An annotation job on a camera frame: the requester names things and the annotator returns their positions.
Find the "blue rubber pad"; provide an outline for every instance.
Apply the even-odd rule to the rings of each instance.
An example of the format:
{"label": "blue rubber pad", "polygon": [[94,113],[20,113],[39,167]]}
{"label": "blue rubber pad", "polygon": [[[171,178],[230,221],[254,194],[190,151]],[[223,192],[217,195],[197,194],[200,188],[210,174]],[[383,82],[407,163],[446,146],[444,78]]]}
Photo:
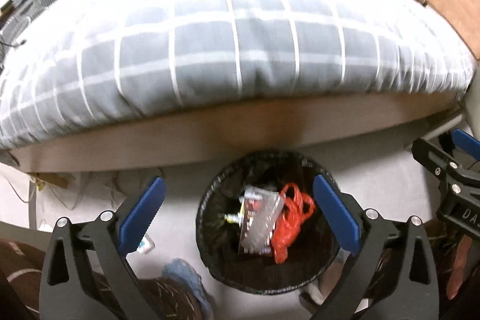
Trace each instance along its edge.
{"label": "blue rubber pad", "polygon": [[457,128],[452,132],[452,140],[456,147],[475,160],[480,160],[480,142],[476,138]]}
{"label": "blue rubber pad", "polygon": [[135,252],[165,199],[167,189],[162,178],[155,179],[125,218],[118,230],[118,253]]}
{"label": "blue rubber pad", "polygon": [[317,175],[313,182],[313,197],[340,246],[353,256],[358,255],[362,243],[357,222],[323,176]]}

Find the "black trash can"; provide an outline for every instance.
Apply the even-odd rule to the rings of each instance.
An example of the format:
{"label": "black trash can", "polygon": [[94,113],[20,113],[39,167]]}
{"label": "black trash can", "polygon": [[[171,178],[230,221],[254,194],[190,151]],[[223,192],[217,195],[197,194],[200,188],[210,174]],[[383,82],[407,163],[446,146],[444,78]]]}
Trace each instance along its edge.
{"label": "black trash can", "polygon": [[223,169],[207,188],[198,208],[196,241],[203,263],[216,280],[247,293],[276,295],[302,287],[320,276],[333,261],[339,244],[319,208],[303,223],[289,247],[287,260],[239,254],[240,228],[225,214],[239,212],[239,197],[247,185],[280,191],[296,183],[313,197],[316,175],[332,175],[317,162],[290,151],[251,153]]}

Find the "mattress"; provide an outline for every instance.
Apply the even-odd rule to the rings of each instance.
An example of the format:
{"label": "mattress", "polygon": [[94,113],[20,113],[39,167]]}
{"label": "mattress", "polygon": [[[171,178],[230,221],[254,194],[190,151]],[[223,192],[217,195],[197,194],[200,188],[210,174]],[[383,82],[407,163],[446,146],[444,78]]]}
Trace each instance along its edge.
{"label": "mattress", "polygon": [[0,147],[253,98],[456,91],[471,52],[415,0],[57,0],[0,76]]}

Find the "white floor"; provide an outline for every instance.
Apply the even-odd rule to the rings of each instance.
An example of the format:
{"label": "white floor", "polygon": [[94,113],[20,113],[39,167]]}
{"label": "white floor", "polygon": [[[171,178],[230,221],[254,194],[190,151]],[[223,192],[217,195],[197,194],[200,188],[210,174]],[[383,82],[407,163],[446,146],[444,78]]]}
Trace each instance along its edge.
{"label": "white floor", "polygon": [[[355,196],[362,207],[377,209],[384,217],[405,221],[411,215],[423,220],[433,216],[439,203],[438,183],[403,150],[406,142],[420,136],[426,129],[424,121],[407,124],[382,132],[302,148],[305,155],[329,169],[342,191]],[[207,292],[215,303],[217,319],[308,319],[309,314],[293,292],[277,297],[258,297],[228,288],[209,275],[200,260],[195,242],[195,215],[200,197],[226,160],[167,167],[162,171],[167,182],[167,197],[155,217],[148,234],[156,248],[147,255],[128,257],[137,276],[154,277],[161,274],[163,265],[180,257],[200,273]],[[120,188],[124,192],[138,190],[139,179],[148,180],[153,170],[122,172]],[[109,184],[112,173],[94,174],[73,211],[66,209],[47,188],[37,197],[37,224],[53,226],[62,216],[72,221],[90,221],[105,209],[112,208]],[[56,190],[59,198],[71,208],[77,197],[75,191]],[[118,205],[121,195],[116,197]]]}

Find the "metal screw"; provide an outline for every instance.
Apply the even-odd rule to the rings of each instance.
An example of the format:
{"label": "metal screw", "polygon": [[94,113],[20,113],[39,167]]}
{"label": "metal screw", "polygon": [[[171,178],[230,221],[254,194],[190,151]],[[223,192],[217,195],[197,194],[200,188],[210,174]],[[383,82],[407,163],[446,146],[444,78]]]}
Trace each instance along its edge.
{"label": "metal screw", "polygon": [[102,221],[109,221],[113,217],[113,213],[111,211],[104,211],[102,214],[100,214],[100,220]]}
{"label": "metal screw", "polygon": [[420,226],[422,224],[422,220],[418,216],[412,216],[411,220],[415,226]]}
{"label": "metal screw", "polygon": [[371,220],[376,220],[378,218],[378,212],[375,209],[368,209],[366,215]]}
{"label": "metal screw", "polygon": [[462,189],[460,188],[459,185],[457,185],[456,183],[454,183],[454,184],[452,185],[452,191],[453,191],[455,194],[458,194],[458,193],[460,193],[460,191],[462,191]]}
{"label": "metal screw", "polygon": [[57,221],[57,226],[59,226],[60,228],[64,227],[65,225],[67,225],[68,223],[68,219],[66,217],[62,217],[61,219],[58,219]]}

